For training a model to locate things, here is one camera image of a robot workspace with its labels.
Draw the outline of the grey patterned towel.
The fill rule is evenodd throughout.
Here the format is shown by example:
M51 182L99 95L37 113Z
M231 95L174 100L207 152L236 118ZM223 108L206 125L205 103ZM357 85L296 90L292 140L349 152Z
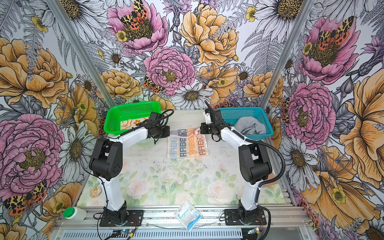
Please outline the grey patterned towel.
M170 131L168 144L169 159L200 158L209 155L207 141L200 129Z

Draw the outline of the orange white floral towel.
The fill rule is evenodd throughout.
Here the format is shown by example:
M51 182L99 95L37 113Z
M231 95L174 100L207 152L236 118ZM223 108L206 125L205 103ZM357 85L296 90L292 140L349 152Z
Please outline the orange white floral towel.
M138 124L144 122L148 118L149 117L121 121L121 123L120 123L120 130L130 130L130 129L136 127Z

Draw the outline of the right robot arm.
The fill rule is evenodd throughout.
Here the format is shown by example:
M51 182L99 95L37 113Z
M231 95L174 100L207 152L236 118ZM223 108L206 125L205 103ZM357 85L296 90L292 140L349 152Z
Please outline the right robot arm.
M240 221L250 224L258 220L259 223L265 224L266 221L262 220L264 211L259 206L259 196L262 183L272 173L266 147L253 143L235 127L225 123L219 110L206 109L204 116L205 122L201 124L200 132L203 135L216 136L219 141L230 144L238 151L240 172L246 181L238 206Z

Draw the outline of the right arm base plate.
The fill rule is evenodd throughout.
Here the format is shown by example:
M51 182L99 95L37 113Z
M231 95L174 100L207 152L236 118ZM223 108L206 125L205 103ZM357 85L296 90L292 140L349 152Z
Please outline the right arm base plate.
M266 225L267 220L261 208L245 211L243 208L225 209L224 220L226 226L261 226Z

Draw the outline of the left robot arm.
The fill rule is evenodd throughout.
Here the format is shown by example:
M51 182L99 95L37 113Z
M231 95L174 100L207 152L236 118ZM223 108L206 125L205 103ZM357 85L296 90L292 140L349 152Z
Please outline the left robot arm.
M111 224L122 226L129 217L127 203L123 198L119 175L123 169L124 150L146 139L159 139L170 136L168 119L174 110L163 113L152 112L148 119L139 123L115 138L97 140L89 162L92 175L99 179L106 195L103 216Z

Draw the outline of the plain grey towel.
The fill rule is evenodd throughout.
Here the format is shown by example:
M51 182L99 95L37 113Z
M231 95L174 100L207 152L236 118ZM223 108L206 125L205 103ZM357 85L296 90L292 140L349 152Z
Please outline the plain grey towel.
M243 135L262 135L266 127L254 117L242 117L235 124L235 129Z

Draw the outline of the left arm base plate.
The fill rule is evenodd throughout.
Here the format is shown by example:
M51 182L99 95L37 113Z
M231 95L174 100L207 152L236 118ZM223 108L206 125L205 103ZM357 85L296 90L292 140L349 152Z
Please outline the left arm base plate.
M127 210L125 213L106 210L99 225L101 227L140 227L143 215L143 210Z

